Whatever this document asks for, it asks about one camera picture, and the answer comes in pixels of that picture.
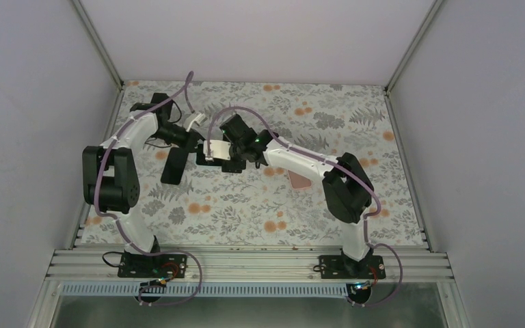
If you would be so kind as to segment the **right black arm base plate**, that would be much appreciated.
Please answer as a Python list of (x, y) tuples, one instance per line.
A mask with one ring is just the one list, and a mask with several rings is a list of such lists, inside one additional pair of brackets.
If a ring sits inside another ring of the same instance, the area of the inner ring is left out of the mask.
[(322, 255), (312, 270), (322, 279), (385, 279), (386, 270), (381, 256), (367, 256), (360, 261), (345, 255)]

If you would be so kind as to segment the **pink phone case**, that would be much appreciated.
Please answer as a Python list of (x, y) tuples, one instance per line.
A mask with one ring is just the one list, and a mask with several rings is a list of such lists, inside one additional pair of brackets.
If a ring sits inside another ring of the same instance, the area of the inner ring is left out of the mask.
[(303, 190), (312, 186), (312, 181), (310, 179), (305, 178), (292, 171), (288, 171), (288, 179), (290, 181), (292, 189), (294, 190)]

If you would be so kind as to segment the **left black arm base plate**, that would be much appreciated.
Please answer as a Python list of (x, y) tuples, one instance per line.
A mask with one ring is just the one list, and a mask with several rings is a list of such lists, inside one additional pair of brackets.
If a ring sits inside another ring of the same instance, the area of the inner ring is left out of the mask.
[(120, 278), (184, 278), (187, 268), (187, 256), (183, 254), (165, 254), (144, 256), (124, 253), (118, 265), (117, 276)]

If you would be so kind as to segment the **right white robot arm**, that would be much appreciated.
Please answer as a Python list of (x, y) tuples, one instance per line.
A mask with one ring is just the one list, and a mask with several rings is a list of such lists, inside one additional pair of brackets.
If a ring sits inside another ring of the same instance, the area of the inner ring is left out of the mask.
[(260, 132), (234, 114), (221, 126), (221, 140), (207, 138), (205, 159), (247, 161), (282, 168), (302, 176), (323, 189), (328, 211), (340, 223), (344, 272), (352, 278), (369, 269), (372, 252), (362, 218), (375, 199), (373, 184), (358, 159), (351, 153), (325, 155), (303, 148), (269, 128)]

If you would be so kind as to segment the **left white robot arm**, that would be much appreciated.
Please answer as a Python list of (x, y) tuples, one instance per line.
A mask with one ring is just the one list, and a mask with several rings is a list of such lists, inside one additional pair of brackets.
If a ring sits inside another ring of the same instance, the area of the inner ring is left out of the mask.
[(83, 194), (99, 216), (110, 217), (117, 225), (126, 253), (138, 256), (136, 268), (147, 277), (157, 275), (163, 258), (156, 236), (144, 223), (138, 204), (142, 188), (135, 159), (149, 139), (173, 146), (167, 156), (160, 181), (179, 185), (188, 157), (195, 153), (203, 136), (195, 130), (206, 115), (193, 112), (178, 124), (170, 120), (177, 103), (167, 94), (156, 93), (149, 103), (137, 102), (128, 120), (109, 139), (88, 146), (82, 153)]

